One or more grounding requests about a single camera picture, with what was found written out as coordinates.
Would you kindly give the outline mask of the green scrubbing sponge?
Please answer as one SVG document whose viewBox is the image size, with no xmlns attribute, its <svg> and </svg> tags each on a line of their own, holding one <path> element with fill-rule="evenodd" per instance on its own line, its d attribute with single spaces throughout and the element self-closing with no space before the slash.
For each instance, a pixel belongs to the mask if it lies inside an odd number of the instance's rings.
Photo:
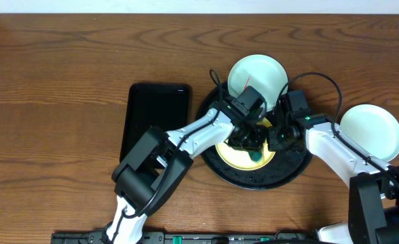
<svg viewBox="0 0 399 244">
<path fill-rule="evenodd" d="M 253 162 L 260 162 L 263 158 L 263 153 L 261 151 L 248 151 L 248 156 Z"/>
</svg>

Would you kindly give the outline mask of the yellow plate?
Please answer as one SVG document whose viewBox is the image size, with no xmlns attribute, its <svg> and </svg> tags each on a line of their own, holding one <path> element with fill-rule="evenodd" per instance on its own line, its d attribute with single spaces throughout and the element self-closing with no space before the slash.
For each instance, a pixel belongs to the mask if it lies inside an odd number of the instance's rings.
<svg viewBox="0 0 399 244">
<path fill-rule="evenodd" d="M 248 151 L 235 150 L 227 145 L 227 141 L 216 144 L 215 149 L 219 157 L 229 166 L 242 171 L 253 171 L 260 169 L 268 164 L 275 156 L 275 151 L 268 150 L 267 142 L 264 143 L 261 152 L 263 158 L 260 162 L 253 162 L 248 156 Z"/>
</svg>

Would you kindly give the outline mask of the mint green plate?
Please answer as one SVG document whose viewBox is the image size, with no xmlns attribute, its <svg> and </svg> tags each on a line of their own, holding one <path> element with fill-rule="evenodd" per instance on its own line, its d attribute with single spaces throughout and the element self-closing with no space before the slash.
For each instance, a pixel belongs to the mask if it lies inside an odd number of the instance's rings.
<svg viewBox="0 0 399 244">
<path fill-rule="evenodd" d="M 399 122 L 380 106 L 354 106 L 343 115 L 340 126 L 354 142 L 383 161 L 399 154 Z"/>
<path fill-rule="evenodd" d="M 287 82 L 286 71 L 277 60 L 255 54 L 242 58 L 233 66 L 227 86 L 233 97 L 238 97 L 248 86 L 255 88 L 266 100 L 267 111 L 271 111 Z"/>
</svg>

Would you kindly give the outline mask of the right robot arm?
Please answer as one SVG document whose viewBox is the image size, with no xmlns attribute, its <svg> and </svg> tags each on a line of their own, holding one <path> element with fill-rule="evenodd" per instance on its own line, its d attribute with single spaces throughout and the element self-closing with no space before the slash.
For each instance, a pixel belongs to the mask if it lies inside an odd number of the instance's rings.
<svg viewBox="0 0 399 244">
<path fill-rule="evenodd" d="M 310 109 L 283 113 L 269 130 L 272 150 L 303 149 L 325 162 L 349 188 L 345 224 L 317 231 L 323 243 L 399 243 L 399 166 L 371 155 L 346 136 L 328 115 Z"/>
</svg>

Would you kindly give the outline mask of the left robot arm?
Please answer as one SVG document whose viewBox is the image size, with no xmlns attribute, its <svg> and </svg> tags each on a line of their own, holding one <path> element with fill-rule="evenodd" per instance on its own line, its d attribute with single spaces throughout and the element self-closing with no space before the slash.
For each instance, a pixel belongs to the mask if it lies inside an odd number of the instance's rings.
<svg viewBox="0 0 399 244">
<path fill-rule="evenodd" d="M 105 243 L 137 243 L 145 220 L 173 194 L 194 158 L 221 142 L 236 140 L 237 148 L 258 150 L 265 139 L 258 122 L 266 102 L 216 102 L 197 121 L 164 132 L 149 128 L 112 173 L 117 210 L 105 230 Z"/>
</svg>

